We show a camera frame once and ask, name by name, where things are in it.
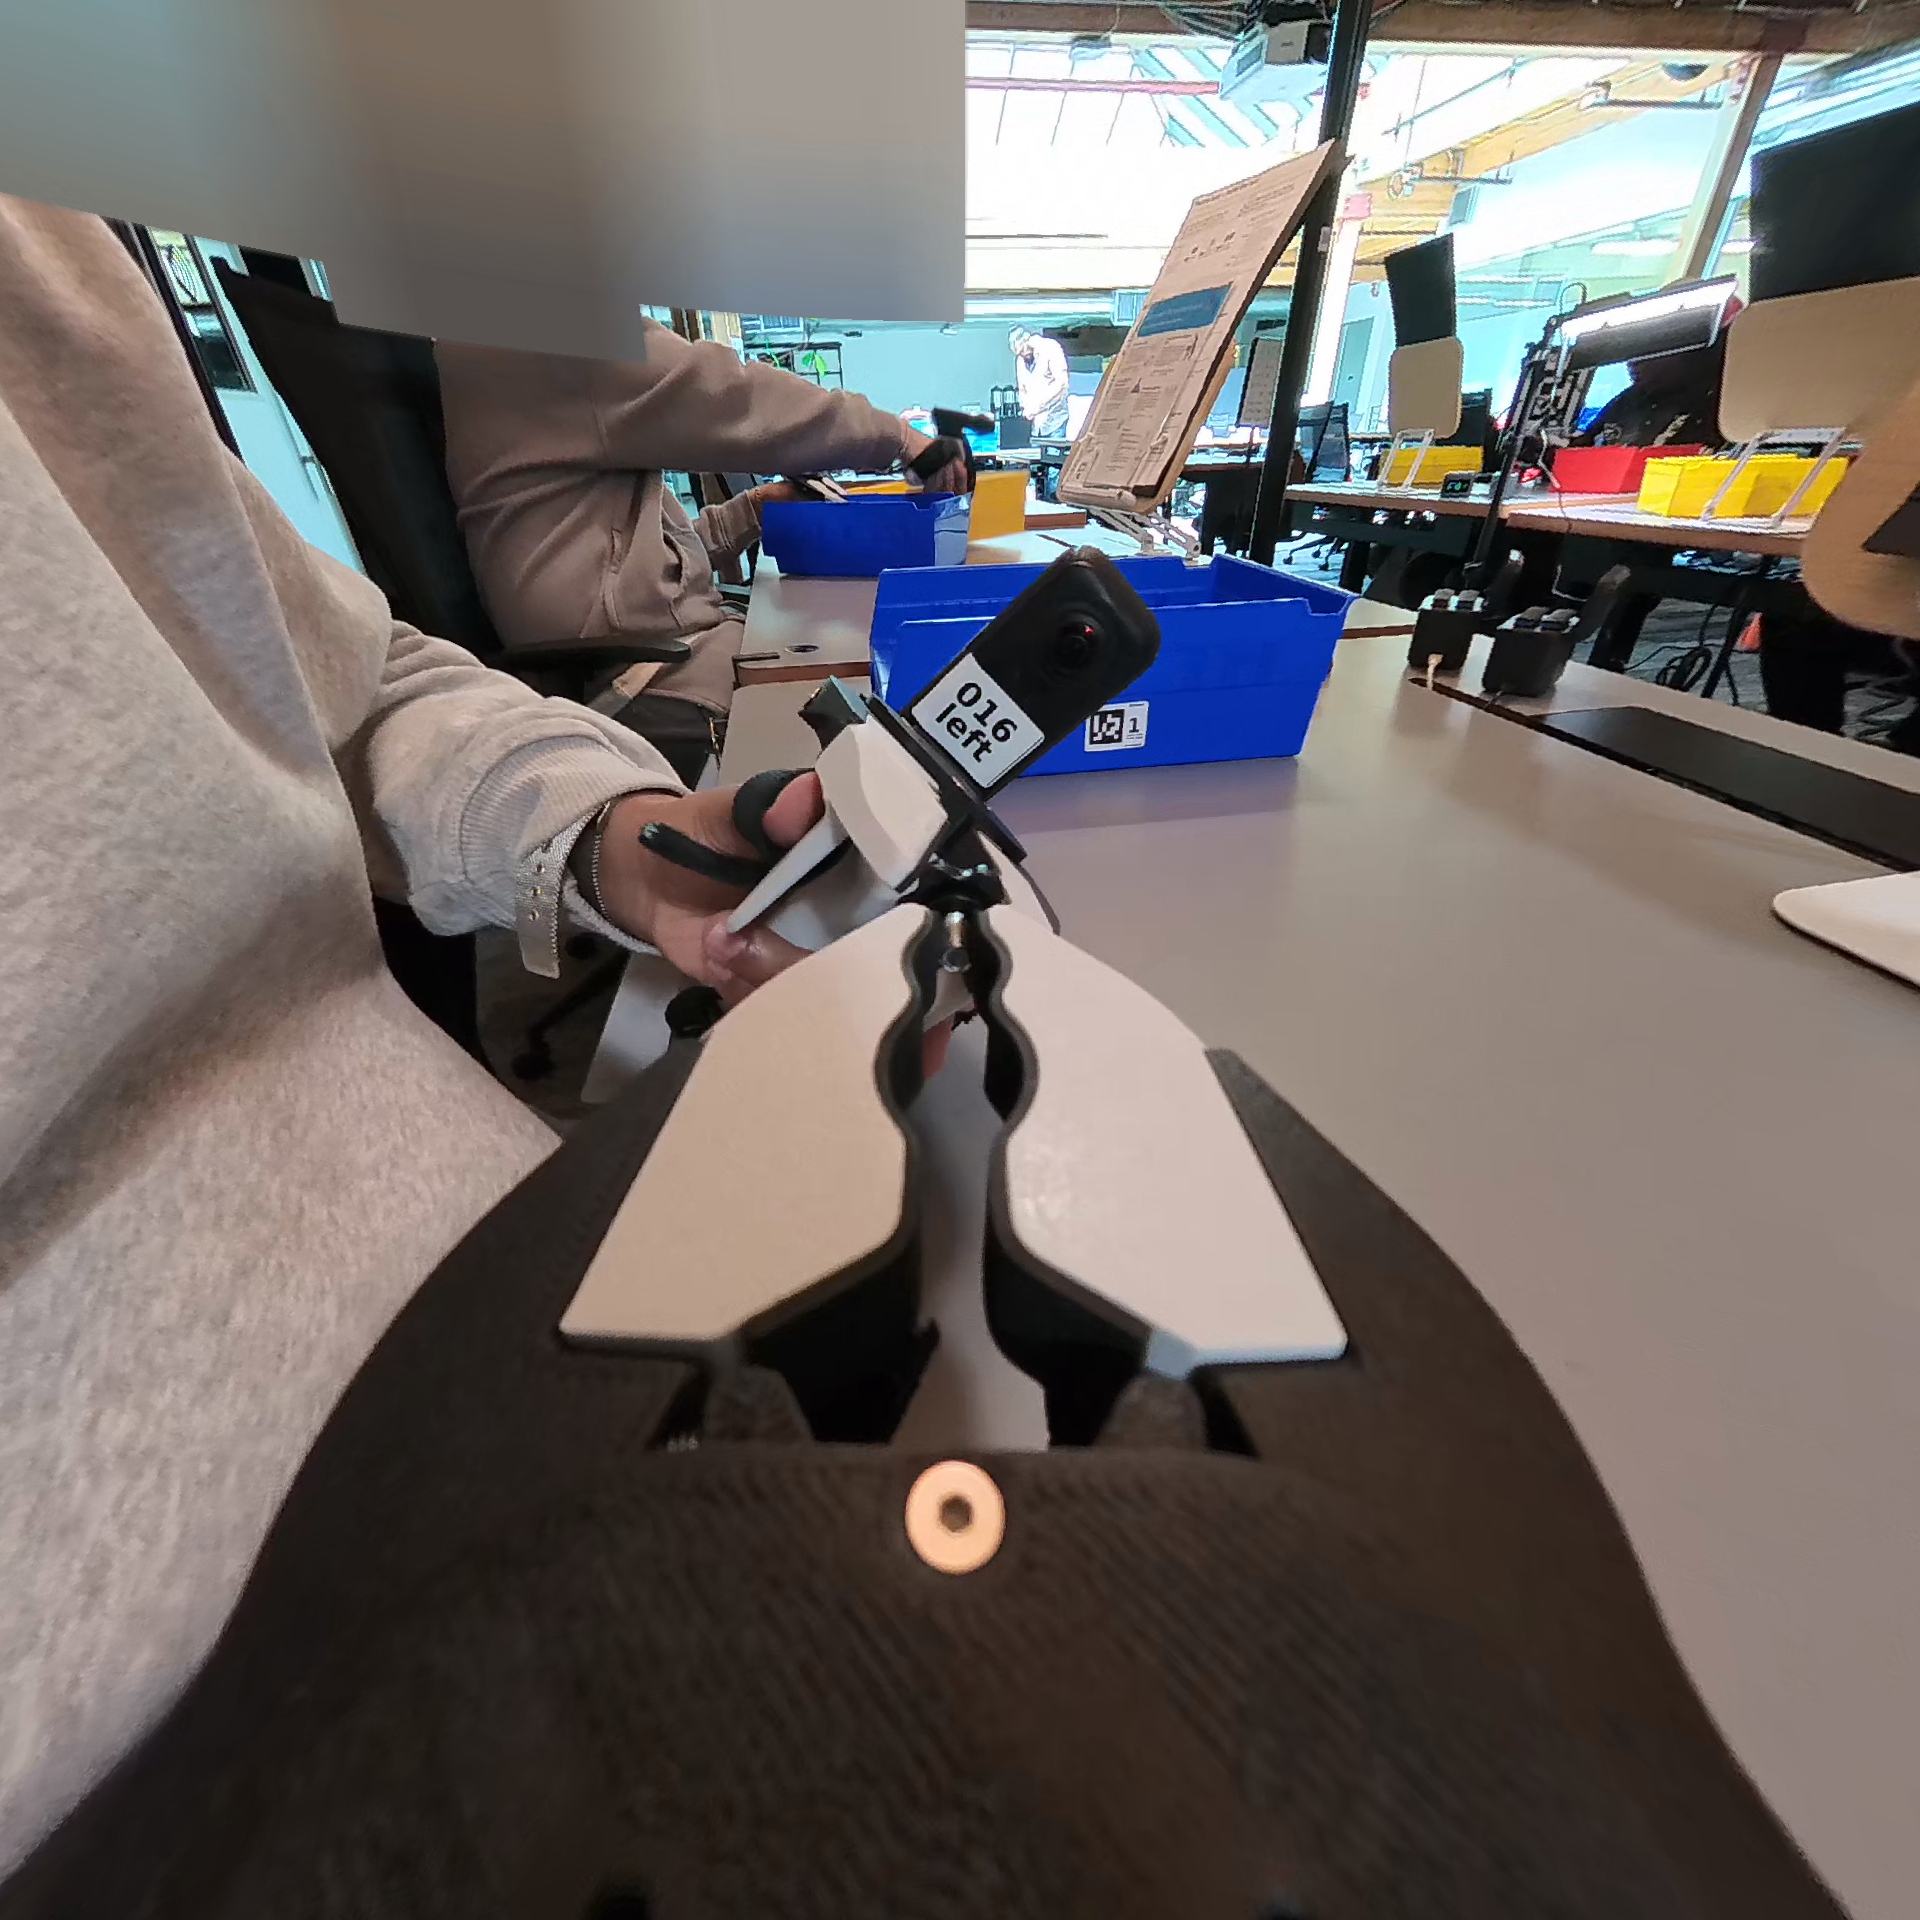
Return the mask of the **black support pole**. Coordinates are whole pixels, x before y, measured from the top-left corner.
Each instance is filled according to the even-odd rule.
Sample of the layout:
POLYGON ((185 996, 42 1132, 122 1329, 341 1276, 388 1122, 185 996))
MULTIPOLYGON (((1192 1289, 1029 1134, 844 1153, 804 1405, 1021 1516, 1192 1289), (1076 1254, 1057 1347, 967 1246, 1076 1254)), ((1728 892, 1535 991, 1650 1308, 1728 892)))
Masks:
POLYGON ((1338 2, 1329 61, 1329 87, 1319 124, 1321 142, 1338 146, 1329 175, 1313 193, 1304 230, 1301 258, 1292 281, 1288 325, 1280 350, 1280 378, 1272 407, 1265 465, 1255 494, 1255 519, 1248 557, 1269 565, 1280 543, 1282 507, 1290 489, 1296 423, 1305 403, 1313 340, 1329 297, 1329 273, 1343 202, 1343 173, 1353 139, 1353 111, 1360 92, 1360 67, 1372 30, 1373 2, 1338 2))

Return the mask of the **beige document stand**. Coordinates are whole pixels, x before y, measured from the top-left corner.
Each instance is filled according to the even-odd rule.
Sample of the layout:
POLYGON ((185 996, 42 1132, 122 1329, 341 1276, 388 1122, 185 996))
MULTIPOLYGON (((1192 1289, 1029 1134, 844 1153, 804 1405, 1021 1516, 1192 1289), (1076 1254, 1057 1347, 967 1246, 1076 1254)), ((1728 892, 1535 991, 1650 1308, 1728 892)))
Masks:
POLYGON ((1815 517, 1804 581, 1837 622, 1919 641, 1919 388, 1864 435, 1864 450, 1815 517))

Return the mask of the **desk light panel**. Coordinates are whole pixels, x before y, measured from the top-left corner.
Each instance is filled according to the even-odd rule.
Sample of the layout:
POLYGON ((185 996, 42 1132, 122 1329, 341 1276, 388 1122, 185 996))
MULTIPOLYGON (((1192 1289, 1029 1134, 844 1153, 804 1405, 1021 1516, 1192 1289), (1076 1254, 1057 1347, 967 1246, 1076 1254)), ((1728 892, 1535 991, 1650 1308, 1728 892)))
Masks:
POLYGON ((1648 295, 1585 305, 1564 316, 1555 331, 1560 370, 1629 366, 1707 350, 1738 308, 1738 276, 1679 281, 1648 295))

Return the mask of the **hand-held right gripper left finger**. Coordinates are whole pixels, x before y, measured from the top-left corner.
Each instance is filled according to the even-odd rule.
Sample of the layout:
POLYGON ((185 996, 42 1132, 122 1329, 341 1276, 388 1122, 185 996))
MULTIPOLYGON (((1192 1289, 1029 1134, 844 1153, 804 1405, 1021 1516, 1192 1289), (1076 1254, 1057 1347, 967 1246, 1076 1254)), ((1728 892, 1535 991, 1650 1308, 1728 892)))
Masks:
POLYGON ((573 1342, 728 1347, 875 1257, 905 1222, 882 1046, 922 1066, 898 905, 781 972, 709 1036, 564 1308, 573 1342))

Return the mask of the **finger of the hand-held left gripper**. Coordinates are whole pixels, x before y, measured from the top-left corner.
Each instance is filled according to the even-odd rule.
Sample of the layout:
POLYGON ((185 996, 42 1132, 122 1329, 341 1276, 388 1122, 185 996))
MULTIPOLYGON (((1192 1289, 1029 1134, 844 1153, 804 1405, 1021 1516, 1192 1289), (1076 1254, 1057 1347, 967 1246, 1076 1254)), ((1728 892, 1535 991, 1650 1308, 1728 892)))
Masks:
POLYGON ((1003 827, 1003 822, 988 818, 978 825, 978 842, 996 873, 1009 909, 1059 934, 1061 921, 1041 886, 1032 879, 1024 867, 1024 851, 1018 838, 1003 827))
POLYGON ((948 829, 932 772, 884 724, 851 724, 825 745, 825 814, 833 852, 851 849, 893 894, 919 884, 948 829))

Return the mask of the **person's left hand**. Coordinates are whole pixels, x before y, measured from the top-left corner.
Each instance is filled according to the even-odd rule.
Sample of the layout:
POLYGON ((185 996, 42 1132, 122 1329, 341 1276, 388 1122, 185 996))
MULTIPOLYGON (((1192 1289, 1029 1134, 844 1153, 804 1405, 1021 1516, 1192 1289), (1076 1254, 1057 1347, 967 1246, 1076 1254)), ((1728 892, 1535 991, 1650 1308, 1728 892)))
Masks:
POLYGON ((752 842, 735 821, 735 786, 700 793, 659 786, 615 790, 615 756, 599 751, 595 764, 599 774, 571 774, 556 785, 564 793, 556 807, 564 807, 569 821, 580 821, 597 802, 611 802, 599 852, 580 852, 583 884, 593 886, 595 909, 605 921, 655 947, 685 978, 719 989, 728 1004, 808 958, 804 949, 767 926, 730 931, 735 905, 752 889, 747 882, 682 869, 641 842, 642 827, 659 822, 716 855, 752 855, 752 842))

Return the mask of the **red plastic bin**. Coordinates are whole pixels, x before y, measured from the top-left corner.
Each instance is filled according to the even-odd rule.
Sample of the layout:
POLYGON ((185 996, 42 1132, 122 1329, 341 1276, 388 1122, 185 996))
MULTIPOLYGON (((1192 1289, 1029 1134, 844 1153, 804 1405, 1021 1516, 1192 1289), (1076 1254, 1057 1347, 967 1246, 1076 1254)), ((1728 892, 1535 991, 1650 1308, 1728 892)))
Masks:
POLYGON ((1637 495, 1648 465, 1707 453, 1709 447, 1700 443, 1560 447, 1552 455, 1552 489, 1572 495, 1637 495))

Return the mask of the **black office chair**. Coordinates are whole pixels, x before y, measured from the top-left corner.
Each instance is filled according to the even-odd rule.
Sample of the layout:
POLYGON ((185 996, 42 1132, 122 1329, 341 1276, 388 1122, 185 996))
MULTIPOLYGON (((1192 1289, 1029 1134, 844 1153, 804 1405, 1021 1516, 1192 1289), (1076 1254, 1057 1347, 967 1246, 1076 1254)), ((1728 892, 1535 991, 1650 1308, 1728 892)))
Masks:
POLYGON ((433 343, 341 322, 332 301, 223 261, 212 273, 315 450, 365 574, 401 622, 569 700, 580 700, 602 673, 688 658, 684 641, 625 634, 505 642, 476 585, 449 489, 433 343))

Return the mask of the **person's left forearm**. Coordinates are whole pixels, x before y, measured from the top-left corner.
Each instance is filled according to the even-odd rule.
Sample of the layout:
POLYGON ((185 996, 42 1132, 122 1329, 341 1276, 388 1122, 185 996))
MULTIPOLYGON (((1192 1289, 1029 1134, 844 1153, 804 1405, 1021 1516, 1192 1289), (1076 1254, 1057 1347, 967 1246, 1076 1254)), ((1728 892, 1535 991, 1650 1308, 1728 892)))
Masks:
POLYGON ((639 734, 552 700, 450 641, 385 619, 356 630, 356 705, 337 748, 378 899, 434 933, 507 929, 559 975, 568 915, 611 934, 568 877, 595 815, 685 786, 639 734))

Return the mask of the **beige chair back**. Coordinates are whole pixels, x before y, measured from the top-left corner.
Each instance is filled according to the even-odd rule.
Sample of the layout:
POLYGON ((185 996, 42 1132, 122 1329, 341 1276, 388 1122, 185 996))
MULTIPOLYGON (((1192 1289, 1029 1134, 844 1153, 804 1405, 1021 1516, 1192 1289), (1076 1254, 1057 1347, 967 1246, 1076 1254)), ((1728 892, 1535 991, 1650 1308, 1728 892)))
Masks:
POLYGON ((1724 442, 1857 435, 1919 380, 1919 276, 1759 300, 1724 343, 1724 442))
POLYGON ((1387 359, 1385 429, 1394 442, 1444 443, 1458 431, 1463 409, 1465 350, 1448 333, 1425 343, 1400 343, 1387 359))

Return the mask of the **small blue plastic bin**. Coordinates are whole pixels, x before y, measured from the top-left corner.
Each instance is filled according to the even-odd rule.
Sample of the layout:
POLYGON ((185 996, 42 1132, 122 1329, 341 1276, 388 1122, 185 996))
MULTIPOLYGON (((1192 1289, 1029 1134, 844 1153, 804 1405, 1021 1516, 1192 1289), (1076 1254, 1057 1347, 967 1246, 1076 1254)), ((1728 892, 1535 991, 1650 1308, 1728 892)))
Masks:
POLYGON ((889 569, 960 567, 969 495, 851 494, 779 500, 760 513, 760 546, 787 578, 874 581, 889 569))

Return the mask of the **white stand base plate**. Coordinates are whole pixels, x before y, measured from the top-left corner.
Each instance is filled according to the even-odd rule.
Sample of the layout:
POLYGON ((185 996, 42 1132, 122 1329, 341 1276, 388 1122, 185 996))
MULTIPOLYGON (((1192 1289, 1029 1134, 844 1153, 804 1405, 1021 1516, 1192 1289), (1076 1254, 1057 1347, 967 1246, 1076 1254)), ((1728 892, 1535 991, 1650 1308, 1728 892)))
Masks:
POLYGON ((1769 909, 1789 931, 1919 988, 1919 892, 1919 871, 1887 873, 1789 889, 1769 909))

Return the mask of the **large blue plastic bin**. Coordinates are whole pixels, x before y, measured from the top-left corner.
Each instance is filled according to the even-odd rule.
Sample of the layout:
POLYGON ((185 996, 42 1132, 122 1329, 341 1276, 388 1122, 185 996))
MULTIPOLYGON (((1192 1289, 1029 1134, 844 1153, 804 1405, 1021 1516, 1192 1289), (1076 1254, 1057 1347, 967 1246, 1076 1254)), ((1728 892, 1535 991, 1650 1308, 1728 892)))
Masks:
MULTIPOLYGON (((1044 565, 891 567, 872 614, 872 689, 896 711, 1044 565)), ((1162 634, 1153 667, 1041 756, 1033 777, 1298 754, 1353 597, 1216 555, 1119 559, 1162 634)))

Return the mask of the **brown document stand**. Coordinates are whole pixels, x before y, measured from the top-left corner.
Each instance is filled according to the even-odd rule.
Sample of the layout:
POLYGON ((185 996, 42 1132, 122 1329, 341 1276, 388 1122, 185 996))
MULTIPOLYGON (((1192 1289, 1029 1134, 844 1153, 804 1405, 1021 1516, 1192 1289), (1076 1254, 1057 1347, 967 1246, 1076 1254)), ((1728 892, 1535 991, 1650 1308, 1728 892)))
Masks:
POLYGON ((1237 331, 1304 245, 1332 142, 1197 197, 1068 450, 1059 495, 1146 555, 1177 543, 1164 507, 1227 374, 1237 331))

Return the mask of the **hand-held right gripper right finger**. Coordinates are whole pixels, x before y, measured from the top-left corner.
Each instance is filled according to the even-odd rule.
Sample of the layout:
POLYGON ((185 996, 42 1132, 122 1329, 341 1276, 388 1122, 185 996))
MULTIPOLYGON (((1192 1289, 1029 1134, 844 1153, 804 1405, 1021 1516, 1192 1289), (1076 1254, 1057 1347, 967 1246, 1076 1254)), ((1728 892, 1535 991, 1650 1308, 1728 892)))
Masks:
POLYGON ((996 905, 984 1002, 1013 1055, 991 1177, 1018 1342, 1108 1347, 1153 1377, 1332 1361, 1348 1335, 1200 1038, 1133 981, 996 905))

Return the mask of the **ceiling projector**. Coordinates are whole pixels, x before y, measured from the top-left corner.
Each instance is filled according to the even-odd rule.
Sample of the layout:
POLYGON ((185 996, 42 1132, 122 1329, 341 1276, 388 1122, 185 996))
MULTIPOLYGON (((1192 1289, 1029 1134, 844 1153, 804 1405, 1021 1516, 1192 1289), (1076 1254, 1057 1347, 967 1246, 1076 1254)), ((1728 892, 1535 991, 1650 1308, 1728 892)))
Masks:
POLYGON ((1257 2, 1224 60, 1216 92, 1224 103, 1304 107, 1329 82, 1332 7, 1325 2, 1257 2))

